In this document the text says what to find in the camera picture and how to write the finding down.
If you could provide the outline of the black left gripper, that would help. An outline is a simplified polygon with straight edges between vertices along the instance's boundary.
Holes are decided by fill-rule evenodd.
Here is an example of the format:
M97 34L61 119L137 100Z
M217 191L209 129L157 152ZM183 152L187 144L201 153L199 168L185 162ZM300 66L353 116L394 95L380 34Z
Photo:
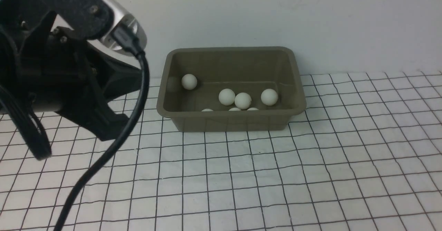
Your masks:
M109 56L66 27L43 33L1 26L1 85L35 112L55 112L102 141L128 123L109 102L140 89L141 70Z

